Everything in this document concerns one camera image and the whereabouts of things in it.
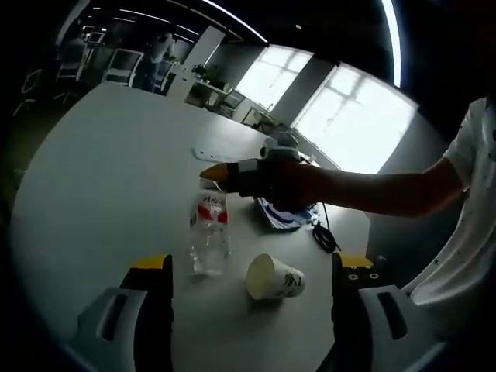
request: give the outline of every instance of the cable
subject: cable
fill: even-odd
[[[329,227],[329,217],[327,216],[327,209],[324,203],[322,203],[322,207],[324,208],[325,220],[327,221],[327,229],[322,226],[320,222],[317,222],[317,225],[312,230],[312,235],[324,251],[327,253],[334,253],[337,250],[341,250],[341,248],[338,243],[336,243],[336,239]]]

